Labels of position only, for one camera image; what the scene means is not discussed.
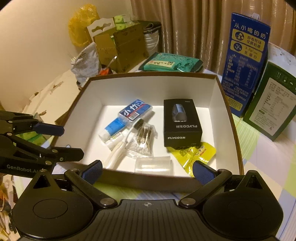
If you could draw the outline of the white toothbrush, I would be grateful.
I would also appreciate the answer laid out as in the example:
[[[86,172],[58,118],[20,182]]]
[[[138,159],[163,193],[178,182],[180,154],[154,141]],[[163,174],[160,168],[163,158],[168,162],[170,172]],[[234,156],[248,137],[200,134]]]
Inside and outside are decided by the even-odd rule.
[[[105,161],[106,169],[113,169],[117,165],[120,156],[123,154],[128,144],[128,141],[127,141],[128,137],[130,136],[131,133],[138,131],[143,126],[143,124],[144,124],[144,120],[142,118],[138,119],[129,129],[127,135],[123,138],[123,140],[113,148],[107,160]]]

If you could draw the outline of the clear plastic cup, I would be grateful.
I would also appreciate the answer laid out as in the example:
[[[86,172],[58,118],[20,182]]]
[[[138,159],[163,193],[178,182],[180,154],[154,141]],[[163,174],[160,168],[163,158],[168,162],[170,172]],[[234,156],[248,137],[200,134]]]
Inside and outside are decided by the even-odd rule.
[[[147,175],[171,176],[173,166],[170,156],[137,158],[135,173]]]

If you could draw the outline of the yellow snack packet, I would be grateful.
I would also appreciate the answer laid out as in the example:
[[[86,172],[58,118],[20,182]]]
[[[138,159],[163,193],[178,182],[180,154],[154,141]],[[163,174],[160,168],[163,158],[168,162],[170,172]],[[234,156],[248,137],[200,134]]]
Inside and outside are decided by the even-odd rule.
[[[167,147],[167,149],[191,177],[194,177],[193,164],[195,161],[201,161],[207,165],[216,154],[216,148],[207,142],[201,142],[199,147]]]

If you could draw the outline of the black FLYCO shaver box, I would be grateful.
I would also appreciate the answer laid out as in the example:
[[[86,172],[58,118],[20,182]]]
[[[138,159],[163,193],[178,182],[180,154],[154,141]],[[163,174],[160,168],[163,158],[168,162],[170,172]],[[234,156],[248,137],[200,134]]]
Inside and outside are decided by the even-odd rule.
[[[164,146],[172,148],[199,146],[202,127],[192,99],[164,100]]]

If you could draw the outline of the checkered tablecloth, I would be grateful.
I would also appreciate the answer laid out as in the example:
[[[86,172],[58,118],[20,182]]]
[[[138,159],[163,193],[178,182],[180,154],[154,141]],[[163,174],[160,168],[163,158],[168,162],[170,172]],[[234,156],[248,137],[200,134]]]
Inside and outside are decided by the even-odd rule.
[[[54,80],[57,89],[50,92],[43,89],[25,108],[26,113],[44,109],[43,121],[53,123],[62,116],[61,125],[74,100],[81,92],[74,82],[71,72],[65,72]],[[243,161],[244,171],[256,170],[260,173],[283,208],[283,222],[277,237],[280,240],[295,239],[295,122],[274,141],[232,115]],[[51,137],[44,147],[53,146]]]

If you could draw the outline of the clear bag of swabs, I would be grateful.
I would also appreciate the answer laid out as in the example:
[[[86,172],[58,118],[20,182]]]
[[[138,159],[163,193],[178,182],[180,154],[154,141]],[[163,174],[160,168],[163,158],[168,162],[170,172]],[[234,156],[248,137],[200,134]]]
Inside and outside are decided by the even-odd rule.
[[[133,159],[152,157],[155,138],[158,138],[155,126],[144,123],[127,145],[126,155]]]

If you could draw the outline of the blue white toothpaste tube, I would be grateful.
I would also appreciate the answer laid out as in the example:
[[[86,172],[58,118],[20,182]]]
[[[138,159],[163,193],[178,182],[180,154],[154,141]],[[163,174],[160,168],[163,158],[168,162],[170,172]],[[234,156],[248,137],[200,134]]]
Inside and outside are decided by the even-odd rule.
[[[124,128],[125,122],[121,118],[116,118],[99,133],[99,137],[105,143]]]

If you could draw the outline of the brown cardboard box white inside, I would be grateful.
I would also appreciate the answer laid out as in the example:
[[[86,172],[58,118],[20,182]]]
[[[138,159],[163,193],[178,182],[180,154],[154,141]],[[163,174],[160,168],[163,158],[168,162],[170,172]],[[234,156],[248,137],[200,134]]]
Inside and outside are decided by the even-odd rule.
[[[180,72],[138,72],[91,78],[71,105],[61,137],[52,145],[80,148],[84,158],[79,162],[63,162],[66,169],[82,168],[94,160],[105,161],[110,151],[99,133],[120,110],[140,99],[152,106],[149,123],[158,137],[153,143],[155,156],[168,156],[164,146],[165,99],[188,98],[194,101],[202,127],[202,141],[216,148],[209,165],[243,174],[243,161],[234,120],[216,75]]]

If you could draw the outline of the white crumpled plastic bag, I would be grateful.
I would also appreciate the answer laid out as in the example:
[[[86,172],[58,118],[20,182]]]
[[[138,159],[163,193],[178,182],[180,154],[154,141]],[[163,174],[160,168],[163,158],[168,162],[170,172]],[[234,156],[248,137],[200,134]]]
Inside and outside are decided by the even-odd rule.
[[[79,55],[71,61],[71,66],[71,72],[75,75],[79,87],[83,87],[89,78],[98,75],[101,64],[95,42],[85,47]]]

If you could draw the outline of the yellow plastic bag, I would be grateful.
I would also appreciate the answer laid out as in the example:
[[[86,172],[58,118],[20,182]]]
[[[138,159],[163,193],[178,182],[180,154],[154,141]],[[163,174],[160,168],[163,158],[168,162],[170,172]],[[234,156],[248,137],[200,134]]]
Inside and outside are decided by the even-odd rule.
[[[99,19],[97,8],[93,4],[85,4],[76,10],[68,21],[68,33],[72,44],[76,47],[90,44],[87,27]]]

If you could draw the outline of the open brown cardboard box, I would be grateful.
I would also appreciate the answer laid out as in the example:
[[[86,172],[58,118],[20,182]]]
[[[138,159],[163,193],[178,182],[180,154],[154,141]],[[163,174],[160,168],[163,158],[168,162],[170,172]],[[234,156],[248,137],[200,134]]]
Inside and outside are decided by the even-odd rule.
[[[116,57],[110,66],[117,73],[130,71],[149,56],[144,30],[139,23],[117,30],[113,18],[99,19],[87,30],[90,39],[96,43],[101,64],[108,65]]]

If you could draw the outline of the blue milk carton box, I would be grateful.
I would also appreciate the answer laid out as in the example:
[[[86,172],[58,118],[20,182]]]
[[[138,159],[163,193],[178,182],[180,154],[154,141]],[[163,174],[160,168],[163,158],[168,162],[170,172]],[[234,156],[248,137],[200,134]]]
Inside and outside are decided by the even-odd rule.
[[[249,16],[232,13],[222,87],[231,112],[246,110],[262,70],[271,27]]]

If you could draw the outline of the green wet wipes pack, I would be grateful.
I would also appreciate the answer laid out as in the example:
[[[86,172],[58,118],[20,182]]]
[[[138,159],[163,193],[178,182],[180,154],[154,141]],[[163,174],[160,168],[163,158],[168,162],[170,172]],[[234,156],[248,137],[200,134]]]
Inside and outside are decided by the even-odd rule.
[[[203,61],[200,59],[155,52],[140,65],[141,71],[159,72],[199,72],[203,68]]]

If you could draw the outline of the brown curtain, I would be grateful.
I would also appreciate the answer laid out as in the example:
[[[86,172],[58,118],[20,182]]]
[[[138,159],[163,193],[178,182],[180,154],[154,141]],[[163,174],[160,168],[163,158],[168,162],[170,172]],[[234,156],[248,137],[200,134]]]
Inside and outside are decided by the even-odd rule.
[[[222,74],[231,14],[251,16],[271,27],[269,41],[295,55],[295,10],[286,1],[132,1],[137,20],[162,25],[163,52],[196,57]]]

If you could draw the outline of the black paper bag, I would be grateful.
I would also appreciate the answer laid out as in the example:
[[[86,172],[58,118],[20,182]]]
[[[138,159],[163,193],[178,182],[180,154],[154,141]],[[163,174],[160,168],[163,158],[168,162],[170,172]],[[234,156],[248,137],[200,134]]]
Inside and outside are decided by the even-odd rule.
[[[154,21],[138,21],[144,32],[144,39],[149,56],[162,51],[162,24]]]

